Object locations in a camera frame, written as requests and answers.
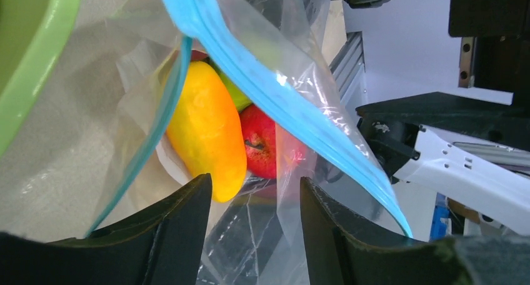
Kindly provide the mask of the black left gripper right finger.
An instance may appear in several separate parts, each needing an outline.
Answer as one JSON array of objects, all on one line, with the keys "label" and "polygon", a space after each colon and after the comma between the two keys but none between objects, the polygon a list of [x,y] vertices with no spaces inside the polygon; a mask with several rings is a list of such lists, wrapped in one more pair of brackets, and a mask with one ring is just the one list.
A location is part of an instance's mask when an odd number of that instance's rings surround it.
[{"label": "black left gripper right finger", "polygon": [[528,284],[529,238],[445,237],[421,242],[392,232],[300,180],[311,284]]}]

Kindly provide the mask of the clear zip top bag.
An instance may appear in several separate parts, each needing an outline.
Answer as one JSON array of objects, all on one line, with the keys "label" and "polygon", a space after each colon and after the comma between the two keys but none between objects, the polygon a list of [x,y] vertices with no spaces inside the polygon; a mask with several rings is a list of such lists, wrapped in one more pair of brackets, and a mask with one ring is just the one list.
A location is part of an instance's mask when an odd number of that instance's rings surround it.
[{"label": "clear zip top bag", "polygon": [[308,284],[299,180],[327,165],[385,209],[406,237],[411,228],[389,178],[341,105],[321,52],[330,0],[128,0],[105,20],[117,46],[125,90],[114,156],[92,228],[139,174],[170,112],[184,100],[193,44],[279,127],[277,196],[267,206],[253,191],[235,199],[207,235],[200,284]]}]

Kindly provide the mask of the orange fake fruit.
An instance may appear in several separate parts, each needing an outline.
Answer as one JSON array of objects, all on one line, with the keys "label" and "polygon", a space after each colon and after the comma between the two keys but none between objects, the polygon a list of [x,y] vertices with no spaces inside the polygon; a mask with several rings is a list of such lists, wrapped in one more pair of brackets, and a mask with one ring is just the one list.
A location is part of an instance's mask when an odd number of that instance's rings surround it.
[{"label": "orange fake fruit", "polygon": [[221,78],[205,62],[190,63],[166,134],[191,176],[211,175],[213,200],[235,197],[247,171],[241,122]]}]

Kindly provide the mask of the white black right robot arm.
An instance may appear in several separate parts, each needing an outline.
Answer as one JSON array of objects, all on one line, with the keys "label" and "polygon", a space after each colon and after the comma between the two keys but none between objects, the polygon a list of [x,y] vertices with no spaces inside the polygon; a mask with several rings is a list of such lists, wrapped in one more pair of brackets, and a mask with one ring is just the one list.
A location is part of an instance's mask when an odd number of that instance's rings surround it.
[{"label": "white black right robot arm", "polygon": [[431,188],[529,234],[529,108],[441,92],[359,106],[358,128],[388,176]]}]

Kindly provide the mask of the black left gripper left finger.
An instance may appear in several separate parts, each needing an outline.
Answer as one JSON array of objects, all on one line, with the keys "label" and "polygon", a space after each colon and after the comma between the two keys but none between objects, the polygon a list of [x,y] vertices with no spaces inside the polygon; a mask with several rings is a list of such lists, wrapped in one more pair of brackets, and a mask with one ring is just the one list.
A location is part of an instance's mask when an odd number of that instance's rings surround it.
[{"label": "black left gripper left finger", "polygon": [[194,284],[212,196],[209,174],[85,239],[1,233],[2,284]]}]

